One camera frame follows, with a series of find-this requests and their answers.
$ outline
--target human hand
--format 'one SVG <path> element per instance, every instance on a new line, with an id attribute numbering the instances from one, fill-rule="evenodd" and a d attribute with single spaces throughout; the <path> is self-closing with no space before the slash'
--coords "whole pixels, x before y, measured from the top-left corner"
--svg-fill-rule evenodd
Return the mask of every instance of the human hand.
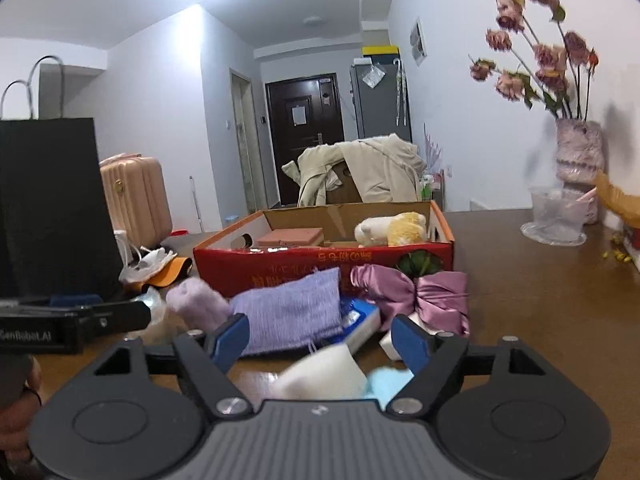
<path id="1" fill-rule="evenodd" d="M 33 417 L 40 409 L 37 392 L 42 380 L 40 365 L 33 360 L 33 368 L 27 378 L 30 390 L 25 389 L 11 406 L 0 410 L 0 451 L 4 451 L 8 463 L 28 462 L 28 430 Z"/>

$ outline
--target yellow plush toy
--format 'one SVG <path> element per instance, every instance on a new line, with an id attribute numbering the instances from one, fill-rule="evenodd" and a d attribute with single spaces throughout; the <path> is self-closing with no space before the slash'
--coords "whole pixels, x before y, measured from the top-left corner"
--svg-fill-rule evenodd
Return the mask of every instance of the yellow plush toy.
<path id="1" fill-rule="evenodd" d="M 389 247 L 423 244 L 427 241 L 427 219 L 420 213 L 395 216 L 386 230 Z"/>

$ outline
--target purple cloth bag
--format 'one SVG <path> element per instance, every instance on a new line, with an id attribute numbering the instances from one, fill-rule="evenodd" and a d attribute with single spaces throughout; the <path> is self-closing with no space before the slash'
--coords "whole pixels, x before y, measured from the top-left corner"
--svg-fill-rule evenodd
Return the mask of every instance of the purple cloth bag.
<path id="1" fill-rule="evenodd" d="M 380 330 L 389 330 L 397 314 L 417 310 L 431 328 L 469 335 L 464 272 L 438 272 L 412 281 L 397 269 L 367 264 L 351 269 L 351 283 L 380 309 Z"/>
<path id="2" fill-rule="evenodd" d="M 295 282 L 252 288 L 230 304 L 249 318 L 251 335 L 243 356 L 305 348 L 342 333 L 340 269 L 314 272 Z"/>

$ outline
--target lavender sock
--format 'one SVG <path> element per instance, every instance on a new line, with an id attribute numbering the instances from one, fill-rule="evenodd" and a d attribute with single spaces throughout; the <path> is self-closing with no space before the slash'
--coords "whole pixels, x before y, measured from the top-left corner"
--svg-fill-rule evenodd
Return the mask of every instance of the lavender sock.
<path id="1" fill-rule="evenodd" d="M 305 348 L 320 338 L 342 333 L 339 280 L 340 269 L 334 267 L 234 297 L 233 313 L 246 314 L 251 330 L 242 355 Z"/>

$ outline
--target brown table surface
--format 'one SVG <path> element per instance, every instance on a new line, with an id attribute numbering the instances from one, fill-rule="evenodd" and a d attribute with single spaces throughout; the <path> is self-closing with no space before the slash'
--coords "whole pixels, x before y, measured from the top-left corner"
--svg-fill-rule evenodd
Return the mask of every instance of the brown table surface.
<path id="1" fill-rule="evenodd" d="M 586 229 L 580 248 L 538 244 L 520 233 L 530 210 L 446 215 L 456 237 L 456 270 L 469 274 L 472 342 L 517 335 L 593 398 L 609 417 L 612 446 L 598 480 L 640 476 L 640 274 L 632 264 L 602 258 L 610 247 L 601 226 Z M 177 249 L 188 252 L 194 240 Z M 41 356 L 48 398 L 116 338 L 81 356 Z M 370 341 L 356 359 L 365 372 L 388 365 Z M 291 359 L 245 359 L 231 370 L 280 372 Z M 175 387 L 173 380 L 160 384 Z"/>

